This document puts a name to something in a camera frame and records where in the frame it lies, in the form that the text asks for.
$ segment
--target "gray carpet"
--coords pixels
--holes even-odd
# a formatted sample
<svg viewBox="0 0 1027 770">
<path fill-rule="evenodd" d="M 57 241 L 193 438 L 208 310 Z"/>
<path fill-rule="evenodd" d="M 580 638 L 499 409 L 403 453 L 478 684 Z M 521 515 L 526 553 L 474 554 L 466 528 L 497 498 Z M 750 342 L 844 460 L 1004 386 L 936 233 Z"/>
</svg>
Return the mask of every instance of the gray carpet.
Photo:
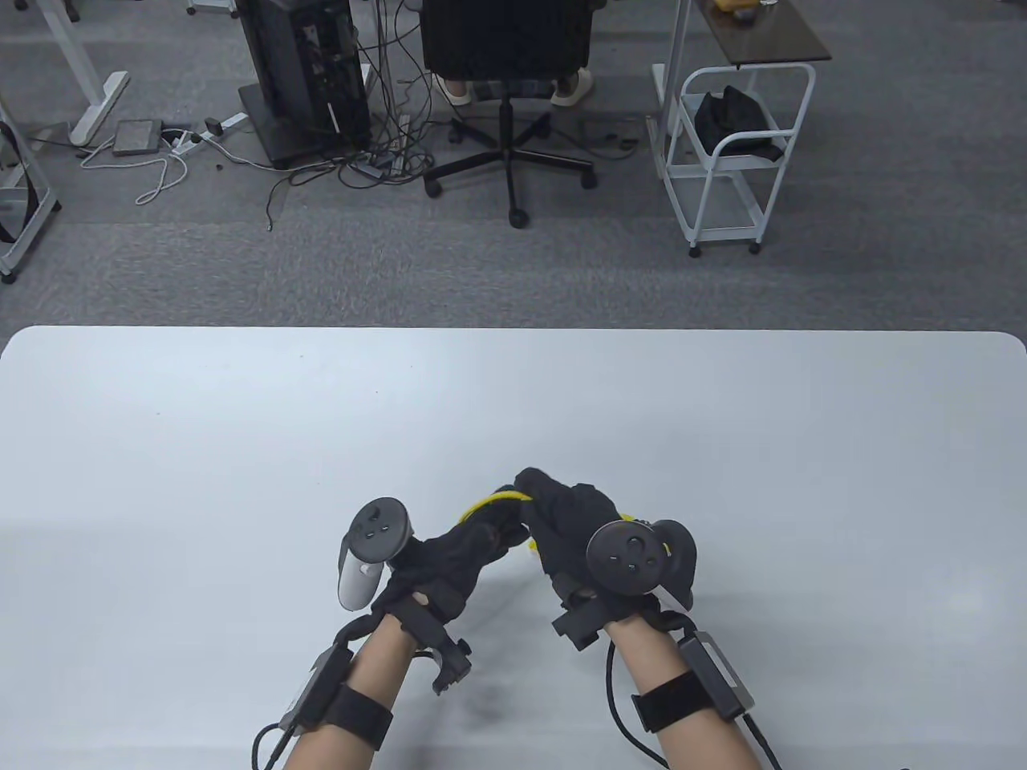
<svg viewBox="0 0 1027 770">
<path fill-rule="evenodd" d="M 210 149 L 193 156 L 184 185 L 136 206 L 155 169 L 82 171 L 74 152 L 46 147 L 40 159 L 65 207 L 18 282 L 0 290 L 0 345 L 35 323 L 956 329 L 1027 338 L 1027 7 L 796 2 L 835 61 L 819 68 L 759 257 L 735 244 L 688 259 L 645 147 L 600 162 L 591 192 L 573 176 L 519 169 L 533 218 L 525 231 L 507 224 L 493 170 L 455 179 L 438 200 L 419 184 L 355 192 L 326 178 L 276 196 L 270 233 L 264 203 L 274 177 Z M 366 20 L 367 5 L 354 7 Z M 597 15 L 597 90 L 561 126 L 588 142 L 639 132 L 655 108 L 648 67 L 665 54 L 673 7 L 620 0 Z M 254 79 L 238 23 L 184 8 L 184 0 L 81 0 L 78 30 L 98 67 L 132 77 L 112 120 L 198 122 L 238 109 L 235 89 Z M 413 21 L 404 12 L 401 30 Z M 409 40 L 419 55 L 417 34 Z M 703 28 L 689 43 L 690 64 L 720 63 Z M 396 65 L 398 77 L 413 72 Z M 795 85 L 772 83 L 770 98 Z M 10 0 L 0 0 L 0 91 L 30 129 L 84 107 L 40 14 L 16 13 Z M 411 97 L 418 103 L 423 91 Z M 451 148 L 445 131 L 430 145 L 441 162 L 470 149 Z M 542 145 L 573 152 L 558 139 Z M 261 157 L 253 136 L 229 146 Z"/>
</svg>

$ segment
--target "yellow object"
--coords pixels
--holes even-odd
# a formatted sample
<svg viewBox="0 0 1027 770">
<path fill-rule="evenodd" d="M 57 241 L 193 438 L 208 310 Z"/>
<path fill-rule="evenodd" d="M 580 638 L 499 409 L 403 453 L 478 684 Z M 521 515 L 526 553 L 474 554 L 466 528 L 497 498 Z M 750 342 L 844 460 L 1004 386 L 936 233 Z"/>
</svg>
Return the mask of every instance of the yellow object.
<svg viewBox="0 0 1027 770">
<path fill-rule="evenodd" d="M 725 13 L 733 13 L 745 8 L 756 8 L 760 4 L 760 0 L 714 0 L 714 2 Z"/>
<path fill-rule="evenodd" d="M 460 521 L 457 524 L 463 524 L 468 518 L 470 518 L 470 516 L 474 513 L 474 511 L 481 510 L 482 508 L 484 508 L 489 503 L 498 502 L 499 500 L 520 500 L 523 503 L 530 503 L 531 502 L 531 498 L 528 495 L 525 495 L 523 492 L 514 492 L 514 491 L 509 491 L 509 492 L 497 492 L 494 495 L 489 495 L 484 500 L 480 500 L 479 502 L 477 502 L 473 505 L 471 505 L 467 509 L 467 512 L 464 513 L 462 516 L 460 516 Z M 621 513 L 620 517 L 622 519 L 624 519 L 625 522 L 634 522 L 637 516 L 629 516 L 629 515 L 624 515 L 624 514 Z M 528 547 L 531 550 L 533 550 L 536 553 L 538 553 L 538 545 L 535 544 L 534 540 L 529 540 L 528 541 Z"/>
<path fill-rule="evenodd" d="M 497 492 L 496 494 L 489 495 L 484 500 L 481 500 L 481 501 L 474 503 L 473 505 L 471 505 L 470 508 L 467 509 L 467 512 L 464 513 L 462 516 L 460 516 L 460 521 L 457 524 L 463 524 L 468 518 L 470 518 L 470 515 L 476 510 L 484 508 L 489 503 L 494 503 L 494 502 L 497 502 L 499 500 L 520 500 L 521 502 L 530 502 L 531 498 L 528 497 L 527 495 L 525 495 L 523 492 L 512 492 L 512 491 L 510 491 L 510 492 Z"/>
</svg>

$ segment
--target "chair backrest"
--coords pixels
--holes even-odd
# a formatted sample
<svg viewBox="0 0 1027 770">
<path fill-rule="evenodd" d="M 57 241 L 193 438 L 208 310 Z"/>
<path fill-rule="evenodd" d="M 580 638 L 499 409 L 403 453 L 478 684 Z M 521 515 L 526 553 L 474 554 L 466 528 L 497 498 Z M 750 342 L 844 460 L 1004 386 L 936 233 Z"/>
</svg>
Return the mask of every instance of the chair backrest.
<svg viewBox="0 0 1027 770">
<path fill-rule="evenodd" d="M 554 79 L 588 63 L 591 0 L 422 0 L 424 66 L 449 80 Z"/>
</svg>

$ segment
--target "computer tower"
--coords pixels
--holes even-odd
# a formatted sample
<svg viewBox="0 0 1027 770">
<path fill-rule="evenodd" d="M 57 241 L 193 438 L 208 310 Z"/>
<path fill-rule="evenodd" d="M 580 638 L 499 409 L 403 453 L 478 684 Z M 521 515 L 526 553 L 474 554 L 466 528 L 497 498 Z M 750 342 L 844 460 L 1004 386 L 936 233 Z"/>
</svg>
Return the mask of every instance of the computer tower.
<svg viewBox="0 0 1027 770">
<path fill-rule="evenodd" d="M 239 89 L 275 167 L 371 143 L 349 0 L 241 0 L 259 85 Z"/>
</svg>

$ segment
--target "hand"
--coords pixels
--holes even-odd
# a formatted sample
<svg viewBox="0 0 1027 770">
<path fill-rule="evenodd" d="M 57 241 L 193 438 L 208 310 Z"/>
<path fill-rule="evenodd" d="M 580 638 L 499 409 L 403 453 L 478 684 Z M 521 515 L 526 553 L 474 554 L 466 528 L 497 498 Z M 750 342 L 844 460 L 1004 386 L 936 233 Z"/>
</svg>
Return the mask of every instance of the hand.
<svg viewBox="0 0 1027 770">
<path fill-rule="evenodd" d="M 432 605 L 430 591 L 425 590 L 425 586 L 436 580 L 445 581 L 466 602 L 478 584 L 482 569 L 527 539 L 528 530 L 521 524 L 519 501 L 488 502 L 445 535 L 423 542 L 411 538 L 389 563 L 392 575 L 371 609 L 388 613 L 391 606 L 420 590 L 431 613 L 448 623 L 460 611 L 453 614 L 453 610 Z"/>
<path fill-rule="evenodd" d="M 605 607 L 606 622 L 645 611 L 658 612 L 655 596 L 615 593 L 602 587 L 588 571 L 585 548 L 592 536 L 621 517 L 610 498 L 592 485 L 567 487 L 537 468 L 521 471 L 514 488 L 532 498 L 521 515 L 538 546 L 542 570 L 554 581 L 565 609 L 596 598 Z"/>
</svg>

